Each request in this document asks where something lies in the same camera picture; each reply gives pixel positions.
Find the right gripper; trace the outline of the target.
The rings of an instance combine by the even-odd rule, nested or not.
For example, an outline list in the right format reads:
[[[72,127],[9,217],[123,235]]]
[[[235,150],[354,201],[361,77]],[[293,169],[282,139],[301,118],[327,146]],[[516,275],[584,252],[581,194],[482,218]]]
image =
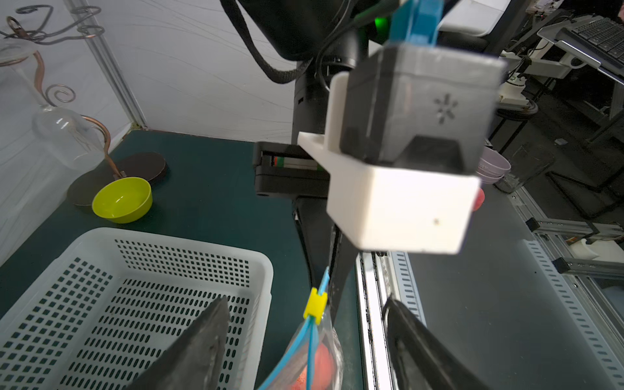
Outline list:
[[[305,147],[321,158],[339,151],[349,74],[335,76],[326,94],[319,84],[302,81],[296,94],[289,144],[260,141],[253,148],[254,189],[258,196],[291,198],[292,215],[305,255],[310,285],[320,286],[325,272],[330,281],[328,305],[337,312],[346,281],[359,250],[327,213],[329,173]]]

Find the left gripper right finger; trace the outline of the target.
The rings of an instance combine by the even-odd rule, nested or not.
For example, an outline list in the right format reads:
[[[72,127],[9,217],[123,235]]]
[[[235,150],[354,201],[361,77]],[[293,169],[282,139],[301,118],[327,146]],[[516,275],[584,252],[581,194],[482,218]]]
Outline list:
[[[383,307],[390,361],[399,389],[486,389],[402,302]]]

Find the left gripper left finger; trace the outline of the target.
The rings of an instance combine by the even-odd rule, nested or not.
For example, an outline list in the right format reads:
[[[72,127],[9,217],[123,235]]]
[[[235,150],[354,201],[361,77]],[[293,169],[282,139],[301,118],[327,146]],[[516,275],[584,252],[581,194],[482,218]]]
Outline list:
[[[228,332],[228,300],[220,297],[128,389],[216,389]]]

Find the pink peach back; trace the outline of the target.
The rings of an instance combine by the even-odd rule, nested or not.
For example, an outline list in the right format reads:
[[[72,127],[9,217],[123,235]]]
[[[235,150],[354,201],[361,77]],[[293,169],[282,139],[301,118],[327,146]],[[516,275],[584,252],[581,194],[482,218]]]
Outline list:
[[[335,373],[334,359],[325,344],[320,344],[315,354],[315,375],[311,385],[312,390],[329,389]],[[289,386],[292,390],[306,389],[307,367]]]

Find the white plastic perforated basket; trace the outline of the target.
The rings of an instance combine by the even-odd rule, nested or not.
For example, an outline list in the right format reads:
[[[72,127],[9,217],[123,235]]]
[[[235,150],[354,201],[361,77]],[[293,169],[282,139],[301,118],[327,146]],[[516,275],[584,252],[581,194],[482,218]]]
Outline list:
[[[227,301],[220,389],[252,389],[271,305],[262,253],[96,228],[78,237],[1,320],[4,389],[122,389],[214,300]]]

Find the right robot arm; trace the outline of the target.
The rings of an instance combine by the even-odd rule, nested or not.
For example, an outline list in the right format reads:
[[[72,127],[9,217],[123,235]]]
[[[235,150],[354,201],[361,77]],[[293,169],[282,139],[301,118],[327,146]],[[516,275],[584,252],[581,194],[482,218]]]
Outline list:
[[[290,198],[312,286],[337,312],[362,252],[455,254],[481,190],[502,49],[522,1],[224,1],[265,75],[294,83],[292,140],[254,148]]]

